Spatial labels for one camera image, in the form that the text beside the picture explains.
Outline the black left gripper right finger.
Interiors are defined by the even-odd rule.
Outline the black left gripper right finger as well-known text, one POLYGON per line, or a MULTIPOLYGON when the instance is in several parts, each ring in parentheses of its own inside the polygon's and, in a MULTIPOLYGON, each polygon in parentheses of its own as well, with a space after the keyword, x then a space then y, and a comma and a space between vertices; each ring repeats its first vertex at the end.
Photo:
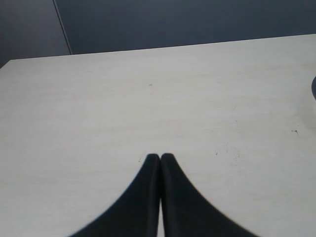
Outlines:
POLYGON ((166 237, 254 237, 211 205, 189 181, 175 156, 161 156, 161 194, 166 237))

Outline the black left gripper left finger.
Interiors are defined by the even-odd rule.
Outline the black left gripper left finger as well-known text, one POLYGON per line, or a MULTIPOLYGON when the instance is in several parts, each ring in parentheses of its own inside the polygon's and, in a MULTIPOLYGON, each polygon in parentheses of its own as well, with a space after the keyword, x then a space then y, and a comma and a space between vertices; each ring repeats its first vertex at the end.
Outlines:
POLYGON ((160 158, 146 156, 124 193, 74 237, 156 237, 160 205, 160 158))

